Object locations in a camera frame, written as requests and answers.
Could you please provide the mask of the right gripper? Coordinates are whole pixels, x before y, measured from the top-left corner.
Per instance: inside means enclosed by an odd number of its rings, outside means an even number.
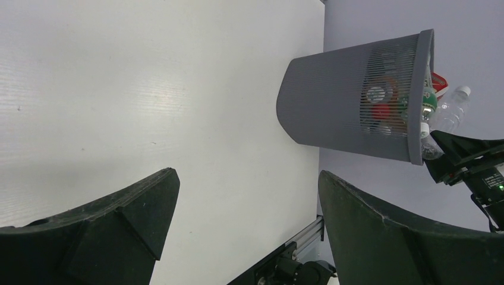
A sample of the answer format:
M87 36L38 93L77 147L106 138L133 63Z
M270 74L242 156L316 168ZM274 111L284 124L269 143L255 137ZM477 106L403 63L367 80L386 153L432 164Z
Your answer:
M496 166L503 164L503 140L479 140L442 131L432 138L442 149L438 159L425 160L436 183L463 181L471 200L489 221L491 232L503 232L503 175Z

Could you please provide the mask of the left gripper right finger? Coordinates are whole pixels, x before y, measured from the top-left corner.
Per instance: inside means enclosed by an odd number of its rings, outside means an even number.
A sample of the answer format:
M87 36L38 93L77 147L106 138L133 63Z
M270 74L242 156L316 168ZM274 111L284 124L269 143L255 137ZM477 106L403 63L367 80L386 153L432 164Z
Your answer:
M502 284L503 235L419 216L328 171L318 192L341 284Z

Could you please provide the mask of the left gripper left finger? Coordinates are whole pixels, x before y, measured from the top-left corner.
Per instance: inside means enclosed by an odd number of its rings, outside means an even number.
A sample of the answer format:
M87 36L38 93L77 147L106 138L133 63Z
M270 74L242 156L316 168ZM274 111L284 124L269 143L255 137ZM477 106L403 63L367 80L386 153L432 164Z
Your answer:
M149 284L179 194L173 168L23 227L1 228L2 284Z

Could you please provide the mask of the clear crushed bottle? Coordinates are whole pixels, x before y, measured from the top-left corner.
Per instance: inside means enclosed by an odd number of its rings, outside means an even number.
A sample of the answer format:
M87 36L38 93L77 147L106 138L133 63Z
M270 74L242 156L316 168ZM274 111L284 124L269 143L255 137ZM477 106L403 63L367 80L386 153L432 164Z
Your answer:
M459 86L451 94L444 95L438 101L437 109L428 120L429 133L422 138L422 157L424 160L434 160L441 157L444 152L435 142L432 133L442 131L454 134L462 123L470 105L471 89L468 86Z

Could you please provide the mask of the red cap red label bottle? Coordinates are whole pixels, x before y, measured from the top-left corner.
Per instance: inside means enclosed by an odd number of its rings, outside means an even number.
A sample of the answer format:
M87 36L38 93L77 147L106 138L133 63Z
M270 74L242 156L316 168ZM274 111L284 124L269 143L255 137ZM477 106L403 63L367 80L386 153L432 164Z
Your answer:
M372 118L379 121L384 121L389 119L391 114L391 108L388 104L375 104L371 107Z

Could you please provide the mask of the grey mesh waste bin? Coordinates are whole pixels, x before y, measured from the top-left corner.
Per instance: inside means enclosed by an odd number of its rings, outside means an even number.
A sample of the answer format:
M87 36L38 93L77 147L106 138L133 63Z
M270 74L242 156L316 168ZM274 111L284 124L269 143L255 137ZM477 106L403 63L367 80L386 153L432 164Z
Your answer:
M434 31L293 59L276 101L296 142L421 165L424 77L433 69ZM388 104L389 119L371 107Z

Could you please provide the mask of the green tinted bottle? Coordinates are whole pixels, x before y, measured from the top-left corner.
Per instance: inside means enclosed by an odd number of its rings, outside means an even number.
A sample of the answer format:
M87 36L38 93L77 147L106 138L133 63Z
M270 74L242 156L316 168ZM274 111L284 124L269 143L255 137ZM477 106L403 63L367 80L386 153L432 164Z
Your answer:
M424 77L422 92L421 120L427 122L437 109L436 90L433 88L431 78Z

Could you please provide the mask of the amber tea bottle red label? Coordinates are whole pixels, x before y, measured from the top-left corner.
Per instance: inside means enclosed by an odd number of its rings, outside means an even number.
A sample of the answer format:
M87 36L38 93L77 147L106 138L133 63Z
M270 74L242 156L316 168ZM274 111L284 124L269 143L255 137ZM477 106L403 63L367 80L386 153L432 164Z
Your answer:
M439 101L444 96L444 94L448 91L449 84L443 76L441 76L435 72L431 72L431 81L432 81L433 88L436 90L436 98Z

